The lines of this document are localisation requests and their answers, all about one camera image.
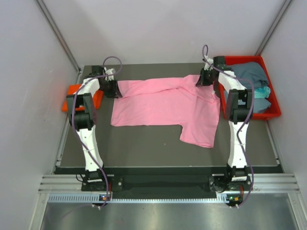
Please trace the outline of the pink t-shirt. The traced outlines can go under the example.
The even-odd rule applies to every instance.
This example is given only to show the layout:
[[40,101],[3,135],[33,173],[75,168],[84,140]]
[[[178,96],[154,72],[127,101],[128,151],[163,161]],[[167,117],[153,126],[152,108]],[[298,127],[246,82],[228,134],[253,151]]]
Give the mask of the pink t-shirt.
[[121,80],[122,97],[114,100],[111,125],[180,125],[180,140],[212,148],[220,117],[213,86],[197,87],[197,75],[148,80]]

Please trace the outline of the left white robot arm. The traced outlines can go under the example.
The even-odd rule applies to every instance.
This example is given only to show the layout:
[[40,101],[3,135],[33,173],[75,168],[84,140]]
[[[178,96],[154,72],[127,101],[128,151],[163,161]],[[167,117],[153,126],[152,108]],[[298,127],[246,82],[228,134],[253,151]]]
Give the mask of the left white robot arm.
[[92,66],[91,73],[81,84],[69,86],[62,111],[66,112],[74,133],[81,142],[85,158],[85,172],[80,174],[82,191],[110,191],[109,179],[103,171],[104,163],[100,157],[95,136],[97,110],[103,97],[122,96],[118,81],[114,79],[114,69]]

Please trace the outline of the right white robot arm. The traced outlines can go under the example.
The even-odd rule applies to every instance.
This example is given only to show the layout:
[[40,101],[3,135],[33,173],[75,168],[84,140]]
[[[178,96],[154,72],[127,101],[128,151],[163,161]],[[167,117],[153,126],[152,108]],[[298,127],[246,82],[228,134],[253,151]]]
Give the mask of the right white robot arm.
[[250,80],[239,79],[235,75],[226,65],[225,57],[211,59],[203,55],[202,60],[205,66],[196,86],[209,86],[218,82],[228,94],[225,115],[230,127],[230,155],[224,176],[214,176],[211,182],[212,190],[222,193],[240,189],[251,182],[248,168],[252,167],[246,156],[246,136],[253,116],[255,88]]

